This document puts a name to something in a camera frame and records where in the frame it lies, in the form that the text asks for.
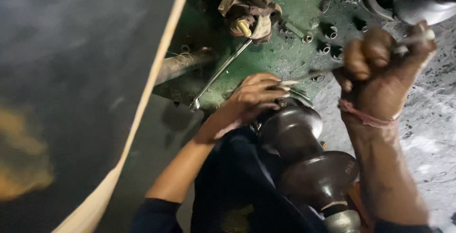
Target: spanner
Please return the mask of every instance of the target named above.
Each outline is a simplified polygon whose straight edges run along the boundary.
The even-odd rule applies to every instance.
[[[209,83],[206,85],[206,87],[204,87],[204,89],[201,90],[200,93],[198,93],[198,95],[193,99],[193,102],[190,104],[190,108],[192,111],[195,111],[196,109],[198,109],[200,107],[200,103],[199,103],[199,99],[200,97],[202,96],[202,94],[204,92],[206,92],[206,90],[208,90],[208,88],[215,82],[215,80],[217,80],[217,78],[225,71],[225,69],[231,64],[231,62],[234,61],[235,58],[237,58],[239,56],[239,54],[241,54],[241,52],[247,48],[247,46],[252,43],[252,39],[248,38],[244,44],[242,44],[242,46],[240,46],[236,52],[234,52],[226,61],[225,63],[217,70],[217,72],[214,74],[214,76],[211,78],[211,80],[209,81]]]

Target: grimy hand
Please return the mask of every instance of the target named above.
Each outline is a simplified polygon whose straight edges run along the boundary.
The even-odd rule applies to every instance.
[[[200,142],[214,142],[225,133],[254,120],[266,109],[279,110],[273,101],[288,97],[289,86],[270,73],[248,76],[234,94],[211,115],[196,136]]]
[[[411,34],[428,29],[425,21],[414,26]],[[342,99],[357,110],[379,120],[397,119],[414,81],[436,54],[433,40],[409,46],[405,57],[392,55],[395,39],[386,31],[373,29],[364,40],[352,40],[344,51],[345,67],[334,72],[342,87]],[[342,119],[353,117],[342,113]]]

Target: pink string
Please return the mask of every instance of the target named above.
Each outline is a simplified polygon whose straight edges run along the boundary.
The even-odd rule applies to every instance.
[[[348,112],[348,113],[356,115],[359,119],[361,119],[362,124],[370,125],[370,126],[376,127],[376,128],[392,128],[392,127],[396,127],[399,123],[399,118],[392,120],[392,121],[382,121],[371,115],[363,113],[363,112],[357,110],[355,108],[355,106],[353,105],[353,103],[351,103],[345,99],[339,99],[339,109],[344,112]]]

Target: dirty floor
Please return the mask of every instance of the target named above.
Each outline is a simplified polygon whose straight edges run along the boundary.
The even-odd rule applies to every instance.
[[[456,19],[433,28],[444,32],[436,58],[411,90],[399,124],[401,144],[409,170],[427,201],[431,225],[436,231],[456,232]],[[396,38],[401,25],[385,27]],[[315,109],[324,122],[320,139],[327,150],[353,154],[351,143],[336,107],[340,88],[333,80],[315,99]],[[202,114],[176,107],[172,101],[153,95],[143,117],[116,189],[97,232],[126,232],[135,209],[154,178],[195,133]],[[188,232],[193,192],[178,213]]]

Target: navy blue clothing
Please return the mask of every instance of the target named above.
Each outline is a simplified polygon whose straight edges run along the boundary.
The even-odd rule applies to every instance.
[[[277,191],[281,172],[279,157],[259,148],[253,131],[242,128],[229,132],[209,154],[195,180],[191,232],[326,232],[310,207],[298,211]],[[131,232],[182,232],[176,220],[179,205],[147,199],[133,219]],[[430,229],[380,222],[376,232]]]

